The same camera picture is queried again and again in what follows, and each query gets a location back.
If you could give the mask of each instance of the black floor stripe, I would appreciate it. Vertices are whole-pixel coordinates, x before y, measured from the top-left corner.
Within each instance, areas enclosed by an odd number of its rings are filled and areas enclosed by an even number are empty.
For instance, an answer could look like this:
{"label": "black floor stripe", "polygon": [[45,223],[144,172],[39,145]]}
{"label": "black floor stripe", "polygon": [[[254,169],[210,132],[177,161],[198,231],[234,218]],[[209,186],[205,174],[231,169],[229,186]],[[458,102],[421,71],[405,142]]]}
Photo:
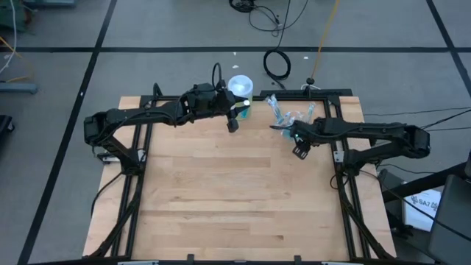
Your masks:
{"label": "black floor stripe", "polygon": [[[280,47],[283,52],[317,52],[319,47]],[[18,47],[18,52],[64,53],[93,52],[92,47]],[[102,47],[100,52],[172,53],[172,52],[266,52],[272,46],[221,46],[221,47]],[[460,48],[460,52],[471,52],[471,47]],[[8,52],[5,47],[0,52]],[[448,52],[447,47],[324,47],[322,52],[364,53],[436,53]]]}
{"label": "black floor stripe", "polygon": [[51,199],[52,192],[54,190],[54,186],[57,181],[57,177],[59,176],[60,167],[62,166],[62,163],[64,161],[65,152],[67,151],[68,143],[71,140],[72,132],[74,131],[74,127],[77,122],[77,117],[79,115],[80,108],[82,107],[85,93],[87,92],[88,84],[90,83],[93,70],[95,69],[96,59],[98,58],[99,49],[103,44],[106,31],[108,29],[108,26],[110,25],[111,17],[113,16],[113,11],[116,6],[116,1],[117,0],[111,0],[110,6],[108,7],[108,11],[103,21],[102,28],[98,35],[98,39],[96,40],[95,48],[93,49],[93,54],[91,55],[90,62],[88,63],[87,70],[85,71],[85,76],[83,77],[82,84],[80,86],[79,92],[75,99],[74,107],[72,108],[71,115],[68,119],[67,127],[65,128],[62,141],[60,142],[59,150],[57,151],[56,158],[54,159],[54,163],[52,165],[51,173],[49,174],[46,187],[44,188],[44,192],[43,192],[43,195],[41,196],[38,209],[36,210],[36,214],[32,221],[31,228],[29,229],[28,236],[26,237],[26,241],[24,242],[23,249],[18,259],[18,264],[20,265],[28,263],[29,257],[31,256],[33,247],[36,242],[36,238],[38,237],[41,224],[43,223],[43,219],[46,214],[47,206]]}
{"label": "black floor stripe", "polygon": [[433,3],[432,0],[427,0],[427,5],[430,8],[430,11],[432,12],[432,16],[435,19],[436,25],[438,26],[440,33],[442,34],[443,40],[445,40],[445,43],[447,44],[447,48],[450,50],[451,57],[453,58],[453,61],[455,62],[456,68],[458,69],[458,73],[463,79],[464,86],[468,90],[468,93],[471,96],[471,79],[468,74],[468,71],[466,70],[466,67],[464,67],[463,62],[461,61],[461,58],[459,57],[458,51],[469,51],[471,49],[469,48],[455,48],[453,45],[453,41],[450,38],[450,35],[448,34],[447,28],[445,27],[445,24],[442,21],[442,18],[440,17],[440,14],[438,10],[435,7],[435,4]]}

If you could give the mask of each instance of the wooden table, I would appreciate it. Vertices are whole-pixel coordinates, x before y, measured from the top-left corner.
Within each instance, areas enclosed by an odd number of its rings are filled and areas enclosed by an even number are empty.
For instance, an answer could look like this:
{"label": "wooden table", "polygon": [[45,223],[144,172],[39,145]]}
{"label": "wooden table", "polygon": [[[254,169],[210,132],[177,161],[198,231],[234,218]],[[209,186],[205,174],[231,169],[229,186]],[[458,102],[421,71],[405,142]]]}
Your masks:
{"label": "wooden table", "polygon": [[[123,97],[119,107],[138,107],[139,99]],[[308,103],[280,106],[306,112]],[[322,103],[316,103],[314,117],[325,116]],[[357,97],[341,97],[341,109],[345,120],[363,121]],[[348,260],[339,195],[329,186],[334,175],[329,145],[312,148],[300,160],[291,153],[294,143],[269,129],[273,121],[265,102],[253,102],[252,116],[239,122],[233,134],[227,132],[225,117],[178,128],[154,124],[132,258],[185,260],[195,254],[196,260],[292,261],[294,255],[304,261]],[[131,146],[133,132],[134,127],[122,127],[115,136]],[[141,132],[143,143],[145,127]],[[348,142],[351,149],[369,148],[368,140]],[[372,165],[364,170],[376,174]],[[118,163],[105,166],[101,186],[119,171]],[[84,255],[116,223],[123,184],[124,177],[97,201]],[[357,186],[367,227],[395,255],[378,181],[361,174]],[[352,227],[361,256],[358,231]]]}

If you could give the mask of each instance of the gray floor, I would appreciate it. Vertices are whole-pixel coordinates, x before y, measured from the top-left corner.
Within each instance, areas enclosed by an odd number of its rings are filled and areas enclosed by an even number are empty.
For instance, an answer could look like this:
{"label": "gray floor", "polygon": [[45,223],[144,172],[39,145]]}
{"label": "gray floor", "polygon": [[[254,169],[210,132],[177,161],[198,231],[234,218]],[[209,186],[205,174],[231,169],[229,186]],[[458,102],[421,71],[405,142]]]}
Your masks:
{"label": "gray floor", "polygon": [[[20,34],[19,46],[93,47],[109,0],[81,0],[76,8],[40,10],[30,33]],[[259,0],[282,18],[286,1]],[[467,0],[435,0],[456,46],[471,46],[471,4]],[[293,1],[289,21],[303,1]],[[317,46],[333,1],[310,0],[305,14],[286,30],[282,46]],[[254,23],[268,26],[258,14]],[[195,47],[276,46],[277,38],[248,24],[247,14],[221,0],[118,0],[103,46]],[[342,0],[326,46],[444,47],[445,42],[425,1]],[[291,76],[284,82],[298,89],[310,75],[315,54],[288,53]],[[35,66],[36,95],[0,95],[0,113],[13,116],[16,131],[4,143],[0,157],[0,256],[3,264],[18,260],[40,196],[46,184],[65,125],[77,97],[90,53],[24,53]],[[220,62],[226,80],[246,74],[255,93],[276,89],[262,66],[263,52],[101,53],[60,170],[52,200],[30,262],[79,258],[86,240],[90,205],[102,165],[83,142],[82,121],[100,110],[116,107],[121,96],[149,94],[158,82],[166,95],[177,95],[192,84],[208,82]],[[460,54],[471,68],[471,54]],[[283,61],[269,58],[270,69],[282,72]],[[25,73],[14,60],[1,79]],[[471,106],[449,53],[323,53],[316,84],[321,88],[351,88],[365,113],[391,113]],[[367,121],[424,125],[456,112],[367,116]],[[437,128],[471,126],[460,116]],[[470,131],[432,132],[432,153],[422,160],[388,162],[415,171],[438,171],[465,160]],[[420,175],[391,169],[406,180]],[[414,257],[397,245],[400,255]]]}

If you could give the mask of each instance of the plastic cup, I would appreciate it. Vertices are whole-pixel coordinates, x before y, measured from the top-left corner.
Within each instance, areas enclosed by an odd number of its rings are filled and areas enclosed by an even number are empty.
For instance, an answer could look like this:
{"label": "plastic cup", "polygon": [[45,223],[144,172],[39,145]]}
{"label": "plastic cup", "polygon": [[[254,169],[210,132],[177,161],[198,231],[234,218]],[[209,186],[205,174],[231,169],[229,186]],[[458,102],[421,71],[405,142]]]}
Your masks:
{"label": "plastic cup", "polygon": [[[252,80],[244,75],[236,75],[229,80],[228,88],[230,91],[234,93],[236,96],[242,96],[247,98],[250,101],[250,105],[252,105],[252,92],[253,92],[253,82]],[[243,102],[239,102],[235,104],[236,107],[244,106]],[[242,111],[237,115],[238,120],[246,119],[250,116],[252,108],[249,107],[247,110]]]}

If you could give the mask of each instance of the yellow cable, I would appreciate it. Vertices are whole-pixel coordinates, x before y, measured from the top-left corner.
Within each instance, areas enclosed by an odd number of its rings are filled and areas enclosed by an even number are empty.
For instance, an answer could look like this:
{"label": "yellow cable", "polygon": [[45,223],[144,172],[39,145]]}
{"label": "yellow cable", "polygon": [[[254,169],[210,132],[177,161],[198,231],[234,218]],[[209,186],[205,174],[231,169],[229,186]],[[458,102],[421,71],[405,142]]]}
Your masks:
{"label": "yellow cable", "polygon": [[12,47],[10,44],[8,44],[8,42],[3,39],[1,36],[0,36],[0,41],[2,43],[4,43],[8,49],[10,49],[10,51],[12,52],[15,52],[15,55],[18,56],[19,58],[21,58],[22,60],[24,60],[26,62],[26,65],[28,67],[28,70],[29,70],[29,76],[24,76],[24,77],[15,77],[15,78],[12,78],[10,80],[7,80],[7,82],[15,82],[15,81],[19,81],[19,80],[25,80],[25,79],[33,79],[34,76],[35,76],[35,71],[33,70],[34,67],[32,66],[32,64],[26,59],[24,58],[23,56],[21,56],[21,54],[17,53]]}
{"label": "yellow cable", "polygon": [[329,21],[327,22],[327,25],[325,25],[324,34],[322,35],[321,43],[319,44],[319,49],[317,50],[316,61],[314,63],[314,70],[312,71],[312,75],[311,75],[312,79],[314,78],[314,75],[316,74],[317,65],[319,64],[319,61],[320,61],[320,58],[321,58],[322,45],[324,44],[325,38],[329,34],[330,25],[332,24],[333,17],[337,13],[337,7],[339,6],[339,2],[340,2],[340,0],[336,0],[336,3],[333,5],[332,13],[330,14],[330,17],[329,17]]}

